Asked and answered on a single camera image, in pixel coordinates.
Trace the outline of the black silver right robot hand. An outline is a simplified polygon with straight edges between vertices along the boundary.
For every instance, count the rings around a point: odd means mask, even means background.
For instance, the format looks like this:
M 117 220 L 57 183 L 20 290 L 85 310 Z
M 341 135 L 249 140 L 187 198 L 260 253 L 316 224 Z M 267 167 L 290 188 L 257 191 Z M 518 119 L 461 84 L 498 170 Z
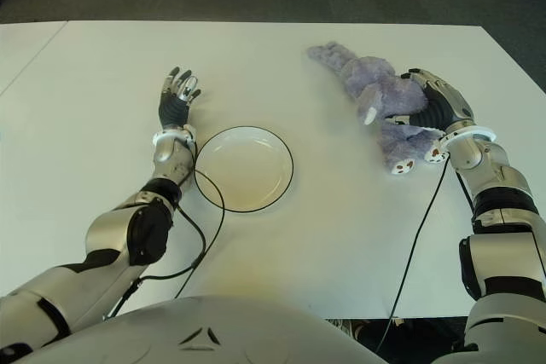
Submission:
M 474 124 L 473 111 L 467 101 L 442 78 L 421 68 L 409 69 L 402 77 L 418 83 L 427 98 L 427 105 L 417 113 L 387 117 L 387 122 L 441 131 L 447 131 L 457 123 Z

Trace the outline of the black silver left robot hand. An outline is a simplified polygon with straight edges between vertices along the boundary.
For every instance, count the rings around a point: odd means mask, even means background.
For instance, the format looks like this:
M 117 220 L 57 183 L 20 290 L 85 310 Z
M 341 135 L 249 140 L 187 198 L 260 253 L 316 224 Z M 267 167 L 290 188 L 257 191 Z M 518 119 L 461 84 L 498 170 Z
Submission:
M 189 108 L 200 95 L 198 78 L 191 70 L 183 71 L 175 66 L 166 76 L 160 91 L 158 115 L 161 127 L 180 127 L 188 123 Z

